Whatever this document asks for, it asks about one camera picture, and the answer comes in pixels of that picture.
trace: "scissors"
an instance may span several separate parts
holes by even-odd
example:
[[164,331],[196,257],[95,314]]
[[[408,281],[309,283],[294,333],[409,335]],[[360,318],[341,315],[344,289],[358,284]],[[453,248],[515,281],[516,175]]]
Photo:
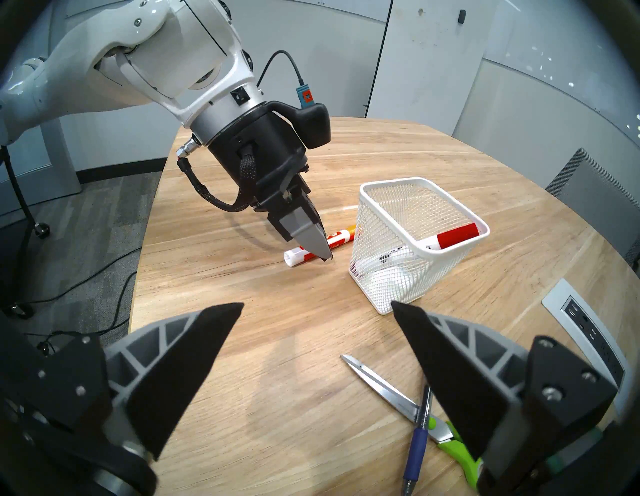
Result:
[[[359,362],[349,355],[341,355],[341,357],[361,379],[371,386],[397,411],[402,413],[412,424],[415,424],[418,411],[420,410],[419,405],[407,398],[362,362]],[[436,442],[438,448],[460,464],[468,484],[474,490],[477,490],[478,477],[480,476],[480,471],[483,466],[482,459],[478,458],[477,461],[474,461],[467,447],[462,442],[460,434],[458,434],[458,431],[456,431],[456,428],[451,422],[445,422],[431,415],[429,418],[428,432],[429,437]]]

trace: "white outlet cover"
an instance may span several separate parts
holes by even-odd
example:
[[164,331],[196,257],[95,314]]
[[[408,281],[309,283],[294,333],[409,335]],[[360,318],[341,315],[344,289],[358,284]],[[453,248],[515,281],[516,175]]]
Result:
[[629,366],[629,362],[622,353],[618,343],[598,318],[593,309],[565,279],[560,279],[558,284],[556,284],[549,294],[545,296],[544,300],[542,300],[542,304],[551,313],[551,315],[556,318],[560,325],[564,327],[564,330],[569,333],[578,347],[582,350],[587,360],[591,362],[593,368],[596,369],[602,377],[606,377],[611,381],[613,385],[616,384],[611,372],[609,372],[609,369],[596,349],[591,345],[589,339],[587,339],[575,322],[571,320],[571,317],[565,313],[564,309],[569,302],[569,298],[573,298],[582,311],[591,319],[591,322],[595,324],[625,371],[622,377],[622,382],[620,383],[618,394],[613,400],[616,411],[618,412],[618,415],[620,415],[623,412],[631,393],[631,388],[634,383],[634,372]]

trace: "gray chair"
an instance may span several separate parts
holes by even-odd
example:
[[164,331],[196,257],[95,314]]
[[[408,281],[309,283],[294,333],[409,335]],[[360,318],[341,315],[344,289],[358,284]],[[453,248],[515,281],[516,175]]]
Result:
[[640,205],[580,148],[547,186],[611,243],[637,271],[640,258]]

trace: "blue pen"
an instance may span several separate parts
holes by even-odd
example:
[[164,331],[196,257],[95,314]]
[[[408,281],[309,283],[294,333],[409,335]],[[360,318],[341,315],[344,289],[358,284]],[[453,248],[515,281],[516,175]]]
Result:
[[424,395],[422,396],[422,404],[418,411],[418,417],[415,420],[415,430],[411,439],[411,447],[409,448],[409,458],[406,461],[404,470],[404,481],[402,486],[402,496],[410,496],[415,489],[420,476],[420,468],[424,459],[424,452],[427,449],[427,440],[429,439],[429,415],[431,414],[431,387],[427,384],[424,387]]

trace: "teal connector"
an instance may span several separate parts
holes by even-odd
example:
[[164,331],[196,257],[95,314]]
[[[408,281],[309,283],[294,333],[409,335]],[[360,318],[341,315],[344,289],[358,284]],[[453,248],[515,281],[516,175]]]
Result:
[[303,109],[310,107],[315,103],[308,84],[298,88],[298,99],[300,100],[300,106]]

